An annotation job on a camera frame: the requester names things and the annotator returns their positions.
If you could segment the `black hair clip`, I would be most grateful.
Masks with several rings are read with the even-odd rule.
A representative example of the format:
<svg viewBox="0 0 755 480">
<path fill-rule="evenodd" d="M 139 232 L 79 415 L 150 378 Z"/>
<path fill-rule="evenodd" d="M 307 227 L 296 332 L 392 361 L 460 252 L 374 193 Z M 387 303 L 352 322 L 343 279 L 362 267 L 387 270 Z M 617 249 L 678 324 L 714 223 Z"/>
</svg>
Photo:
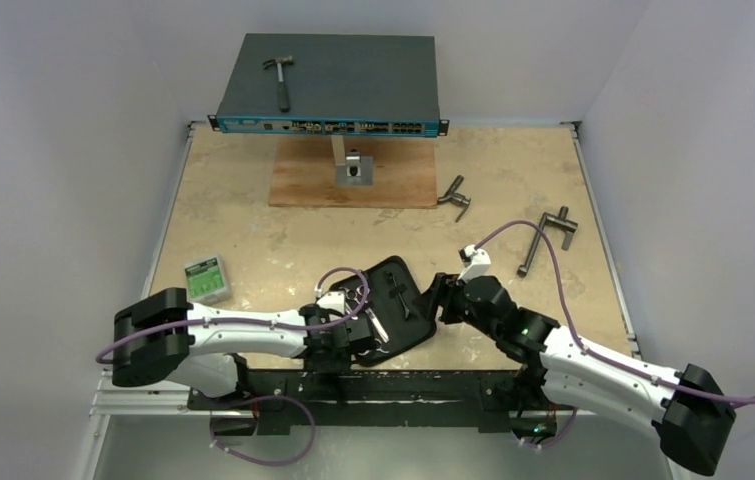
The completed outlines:
<svg viewBox="0 0 755 480">
<path fill-rule="evenodd" d="M 394 298 L 397 300 L 402 313 L 403 318 L 405 321 L 409 321 L 412 319 L 413 312 L 408 304 L 408 302 L 405 300 L 404 292 L 405 292 L 405 286 L 398 280 L 397 276 L 393 272 L 388 272 L 386 274 L 388 282 L 392 286 L 392 291 L 394 292 L 395 296 Z"/>
</svg>

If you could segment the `black zip tool case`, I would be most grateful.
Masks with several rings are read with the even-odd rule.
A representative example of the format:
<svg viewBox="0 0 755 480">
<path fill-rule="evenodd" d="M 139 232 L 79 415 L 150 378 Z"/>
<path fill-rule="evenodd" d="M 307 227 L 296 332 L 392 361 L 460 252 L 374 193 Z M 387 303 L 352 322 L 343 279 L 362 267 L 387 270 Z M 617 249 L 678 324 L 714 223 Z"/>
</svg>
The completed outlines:
<svg viewBox="0 0 755 480">
<path fill-rule="evenodd" d="M 393 272 L 405 286 L 404 297 L 413 312 L 412 319 L 409 321 L 404 320 L 402 310 L 394 298 L 392 286 L 386 277 L 388 272 Z M 379 344 L 377 334 L 370 324 L 377 339 L 377 347 L 367 355 L 358 356 L 358 362 L 355 364 L 365 367 L 379 365 L 407 352 L 435 334 L 436 323 L 424 318 L 422 307 L 419 305 L 422 293 L 401 257 L 390 256 L 365 270 L 363 275 L 368 282 L 367 299 L 388 332 L 390 340 L 385 345 Z M 361 311 L 351 319 L 368 320 Z"/>
</svg>

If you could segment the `black hair comb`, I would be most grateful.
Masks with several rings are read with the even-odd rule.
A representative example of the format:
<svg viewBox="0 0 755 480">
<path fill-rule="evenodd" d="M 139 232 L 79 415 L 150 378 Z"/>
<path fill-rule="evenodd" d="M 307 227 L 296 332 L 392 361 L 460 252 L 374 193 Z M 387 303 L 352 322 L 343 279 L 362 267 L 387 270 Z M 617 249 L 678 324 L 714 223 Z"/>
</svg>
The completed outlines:
<svg viewBox="0 0 755 480">
<path fill-rule="evenodd" d="M 333 390 L 333 398 L 337 405 L 344 406 L 346 403 L 346 390 L 344 379 L 341 375 L 332 375 L 328 380 Z"/>
</svg>

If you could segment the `silver scissors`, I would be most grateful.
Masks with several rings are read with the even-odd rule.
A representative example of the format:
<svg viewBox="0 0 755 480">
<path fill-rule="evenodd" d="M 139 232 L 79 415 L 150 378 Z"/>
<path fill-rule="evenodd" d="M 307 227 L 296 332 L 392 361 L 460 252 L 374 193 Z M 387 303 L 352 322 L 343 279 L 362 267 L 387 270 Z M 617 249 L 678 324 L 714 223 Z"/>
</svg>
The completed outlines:
<svg viewBox="0 0 755 480">
<path fill-rule="evenodd" d="M 359 286 L 353 289 L 343 288 L 343 294 L 347 311 L 352 312 L 359 304 L 361 304 L 362 308 L 360 311 L 364 313 L 377 334 L 378 343 L 381 345 L 387 344 L 390 340 L 390 336 L 377 317 L 370 301 L 364 297 L 364 287 Z"/>
</svg>

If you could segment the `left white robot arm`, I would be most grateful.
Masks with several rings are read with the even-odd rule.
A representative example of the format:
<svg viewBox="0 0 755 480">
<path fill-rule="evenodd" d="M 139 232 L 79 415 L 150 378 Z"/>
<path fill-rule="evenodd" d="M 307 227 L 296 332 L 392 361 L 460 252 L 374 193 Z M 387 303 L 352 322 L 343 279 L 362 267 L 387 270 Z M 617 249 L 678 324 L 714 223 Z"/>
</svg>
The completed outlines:
<svg viewBox="0 0 755 480">
<path fill-rule="evenodd" d="M 237 409 L 250 399 L 247 354 L 300 359 L 310 371 L 349 365 L 381 342 L 362 308 L 339 291 L 277 312 L 240 312 L 191 302 L 166 288 L 116 313 L 113 343 L 97 356 L 116 387 L 181 384 Z"/>
</svg>

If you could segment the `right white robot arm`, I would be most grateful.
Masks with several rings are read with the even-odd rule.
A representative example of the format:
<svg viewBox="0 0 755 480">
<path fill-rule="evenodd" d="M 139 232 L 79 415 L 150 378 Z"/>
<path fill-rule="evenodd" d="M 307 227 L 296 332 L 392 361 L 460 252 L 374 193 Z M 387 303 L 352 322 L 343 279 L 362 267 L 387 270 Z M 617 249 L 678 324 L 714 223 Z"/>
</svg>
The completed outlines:
<svg viewBox="0 0 755 480">
<path fill-rule="evenodd" d="M 681 467 L 716 473 L 736 411 L 708 370 L 661 367 L 576 341 L 557 320 L 518 305 L 494 276 L 463 281 L 438 273 L 419 304 L 428 318 L 468 324 L 523 364 L 514 381 L 522 404 L 547 400 L 605 416 L 655 436 Z"/>
</svg>

